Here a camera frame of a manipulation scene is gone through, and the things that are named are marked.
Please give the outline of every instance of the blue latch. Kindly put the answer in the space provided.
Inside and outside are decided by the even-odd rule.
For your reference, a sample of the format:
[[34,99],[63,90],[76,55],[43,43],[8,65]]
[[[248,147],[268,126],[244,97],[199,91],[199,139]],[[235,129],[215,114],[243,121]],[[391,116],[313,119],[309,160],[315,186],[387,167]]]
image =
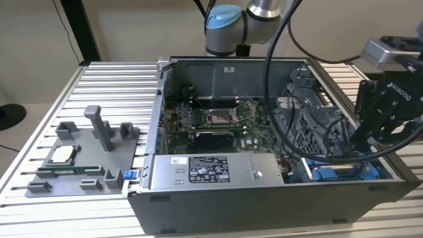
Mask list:
[[325,181],[327,179],[337,179],[338,175],[333,168],[319,168],[315,169],[313,172],[313,177],[317,181]]
[[369,171],[366,174],[363,174],[362,176],[363,180],[375,180],[379,178],[379,171],[375,167],[370,167]]
[[138,171],[127,170],[124,171],[124,180],[136,180],[139,176]]

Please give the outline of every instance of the table surface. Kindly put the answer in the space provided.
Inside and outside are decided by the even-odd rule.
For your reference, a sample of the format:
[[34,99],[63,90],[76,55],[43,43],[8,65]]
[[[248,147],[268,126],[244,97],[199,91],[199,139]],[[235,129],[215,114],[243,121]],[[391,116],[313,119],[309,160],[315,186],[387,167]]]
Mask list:
[[[322,64],[355,102],[358,84],[366,79],[353,65]],[[75,121],[90,127],[83,116],[87,105],[102,106],[111,126],[132,122],[142,129],[134,169],[143,166],[152,99],[156,90],[156,63],[95,62],[80,67],[19,153],[0,184],[0,236],[18,237],[138,237],[144,236],[123,195],[87,195],[26,198],[26,186],[52,147],[55,127]],[[398,154],[423,180],[423,143]],[[354,224],[278,230],[207,234],[198,238],[385,238],[423,237],[423,185],[397,203],[378,205]]]

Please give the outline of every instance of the motherboard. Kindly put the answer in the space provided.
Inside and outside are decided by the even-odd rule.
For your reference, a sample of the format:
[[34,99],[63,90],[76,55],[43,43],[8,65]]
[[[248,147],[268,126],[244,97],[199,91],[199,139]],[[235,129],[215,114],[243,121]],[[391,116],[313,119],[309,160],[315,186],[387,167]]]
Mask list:
[[259,99],[192,99],[167,110],[166,118],[170,154],[282,154]]

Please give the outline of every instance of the power supply label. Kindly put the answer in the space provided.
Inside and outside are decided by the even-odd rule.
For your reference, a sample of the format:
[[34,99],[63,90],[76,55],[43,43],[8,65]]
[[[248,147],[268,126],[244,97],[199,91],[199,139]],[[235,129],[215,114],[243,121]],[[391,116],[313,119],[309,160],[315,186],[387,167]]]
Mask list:
[[190,157],[190,182],[230,182],[226,156]]

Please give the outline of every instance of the white wall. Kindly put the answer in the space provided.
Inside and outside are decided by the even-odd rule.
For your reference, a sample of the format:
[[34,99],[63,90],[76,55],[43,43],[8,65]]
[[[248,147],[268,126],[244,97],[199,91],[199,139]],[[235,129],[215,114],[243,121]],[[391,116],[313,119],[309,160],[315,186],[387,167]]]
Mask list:
[[[218,0],[243,8],[247,2]],[[192,0],[84,0],[84,5],[104,60],[204,54],[203,18]],[[415,36],[422,9],[423,0],[305,0],[292,30],[315,55],[341,59],[359,54],[369,37]],[[0,34],[0,95],[19,103],[54,101],[76,59],[51,0],[2,0]],[[254,56],[266,52],[266,45],[254,46]],[[282,55],[302,55],[286,35]]]
[[[305,0],[291,20],[298,42],[329,60],[358,55],[369,38],[417,37],[422,21],[423,0]],[[287,32],[279,54],[303,56]],[[367,72],[377,71],[361,59],[355,64]]]
[[78,66],[51,0],[0,1],[0,94],[55,100]]
[[[248,2],[218,0],[242,8]],[[84,6],[104,60],[204,55],[204,19],[192,0],[86,0]],[[252,54],[262,55],[264,50],[258,46]]]

